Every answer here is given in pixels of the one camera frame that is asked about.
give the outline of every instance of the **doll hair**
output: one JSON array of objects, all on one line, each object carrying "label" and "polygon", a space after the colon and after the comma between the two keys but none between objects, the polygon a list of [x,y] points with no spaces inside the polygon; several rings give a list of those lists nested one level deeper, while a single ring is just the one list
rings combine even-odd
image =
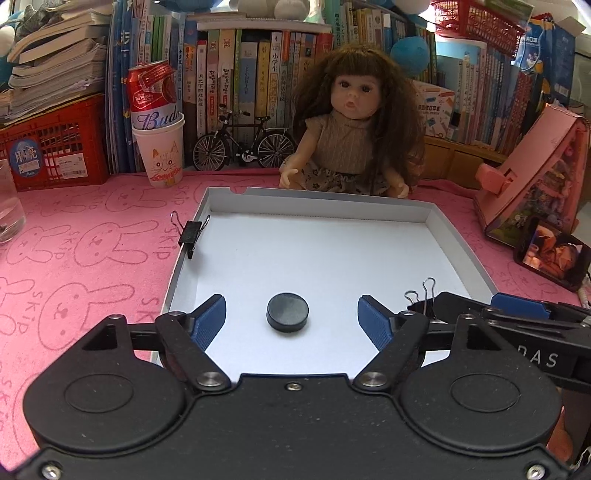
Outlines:
[{"label": "doll hair", "polygon": [[423,160],[424,124],[415,102],[415,91],[402,69],[382,51],[371,46],[346,45],[330,52],[314,65],[297,86],[293,99],[294,136],[300,141],[306,119],[332,111],[330,94],[340,75],[368,75],[380,82],[381,106],[369,129],[373,144],[372,161],[363,177],[375,178],[381,165],[393,167],[412,185],[407,162]]}]

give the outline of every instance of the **doll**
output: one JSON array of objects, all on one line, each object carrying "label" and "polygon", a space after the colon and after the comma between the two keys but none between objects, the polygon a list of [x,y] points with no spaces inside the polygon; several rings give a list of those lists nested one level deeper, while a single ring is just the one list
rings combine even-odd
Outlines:
[{"label": "doll", "polygon": [[296,152],[280,168],[285,189],[405,198],[423,167],[415,91],[379,49],[326,55],[294,95]]}]

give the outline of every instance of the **pink desk mat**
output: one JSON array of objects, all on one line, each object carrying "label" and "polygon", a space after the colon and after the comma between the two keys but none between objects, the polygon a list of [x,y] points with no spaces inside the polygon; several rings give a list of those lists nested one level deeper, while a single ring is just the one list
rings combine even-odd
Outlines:
[{"label": "pink desk mat", "polygon": [[[178,254],[170,213],[191,219],[206,187],[276,187],[276,173],[189,174],[170,189],[120,175],[96,187],[20,195],[27,224],[0,245],[0,462],[14,468],[36,450],[22,415],[31,381],[98,321],[123,313],[149,322],[160,313]],[[424,182],[411,196],[439,205],[499,290],[578,304],[576,295],[513,263],[511,251],[485,239],[472,191]]]}]

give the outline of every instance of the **beer can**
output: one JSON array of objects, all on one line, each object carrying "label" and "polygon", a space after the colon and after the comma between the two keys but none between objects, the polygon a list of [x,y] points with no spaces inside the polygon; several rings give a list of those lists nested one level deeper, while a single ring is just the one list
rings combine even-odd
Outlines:
[{"label": "beer can", "polygon": [[178,118],[175,70],[164,61],[129,69],[127,92],[132,125],[152,130],[174,123]]}]

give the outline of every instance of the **drinking glass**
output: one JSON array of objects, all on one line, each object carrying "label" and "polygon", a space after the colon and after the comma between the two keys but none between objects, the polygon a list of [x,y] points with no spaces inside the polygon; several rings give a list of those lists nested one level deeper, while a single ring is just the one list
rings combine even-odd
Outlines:
[{"label": "drinking glass", "polygon": [[0,244],[8,242],[25,225],[25,211],[18,199],[17,188],[8,160],[0,160]]}]

